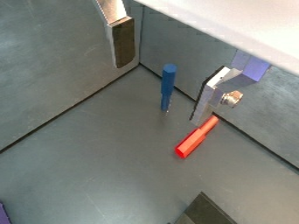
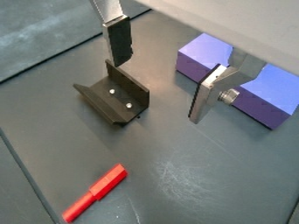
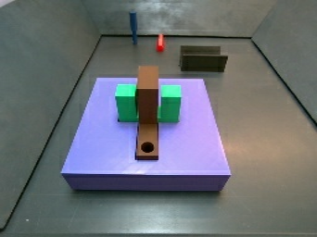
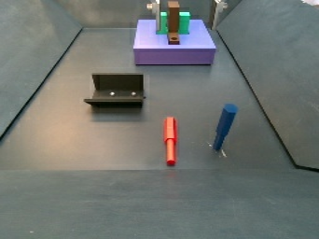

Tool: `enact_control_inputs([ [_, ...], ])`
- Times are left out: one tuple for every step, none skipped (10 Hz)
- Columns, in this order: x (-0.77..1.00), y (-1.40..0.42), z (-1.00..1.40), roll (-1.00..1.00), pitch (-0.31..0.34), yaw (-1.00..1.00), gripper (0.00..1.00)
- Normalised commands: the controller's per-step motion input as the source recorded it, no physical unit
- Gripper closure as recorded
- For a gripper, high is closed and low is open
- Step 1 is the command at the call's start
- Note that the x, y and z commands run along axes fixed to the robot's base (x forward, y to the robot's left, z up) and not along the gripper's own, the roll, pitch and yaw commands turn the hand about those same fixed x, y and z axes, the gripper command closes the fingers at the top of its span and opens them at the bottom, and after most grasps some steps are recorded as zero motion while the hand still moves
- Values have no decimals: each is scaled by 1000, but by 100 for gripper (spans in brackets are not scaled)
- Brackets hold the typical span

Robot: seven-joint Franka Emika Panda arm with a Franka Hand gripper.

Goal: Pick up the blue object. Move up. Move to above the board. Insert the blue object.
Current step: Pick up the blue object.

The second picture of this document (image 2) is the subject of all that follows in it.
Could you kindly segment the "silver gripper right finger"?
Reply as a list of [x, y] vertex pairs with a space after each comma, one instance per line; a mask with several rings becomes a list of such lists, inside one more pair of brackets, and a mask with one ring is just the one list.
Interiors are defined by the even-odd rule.
[[228, 66], [217, 64], [197, 84], [188, 114], [193, 123], [197, 123], [207, 115], [217, 100], [225, 103], [233, 102], [239, 95], [235, 87], [252, 81], [265, 64], [253, 55], [232, 48]]

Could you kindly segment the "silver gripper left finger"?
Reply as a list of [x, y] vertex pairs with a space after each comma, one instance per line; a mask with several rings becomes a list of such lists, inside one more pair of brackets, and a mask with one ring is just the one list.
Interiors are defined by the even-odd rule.
[[103, 21], [111, 60], [119, 67], [133, 54], [129, 17], [123, 12], [119, 0], [89, 0], [89, 3]]

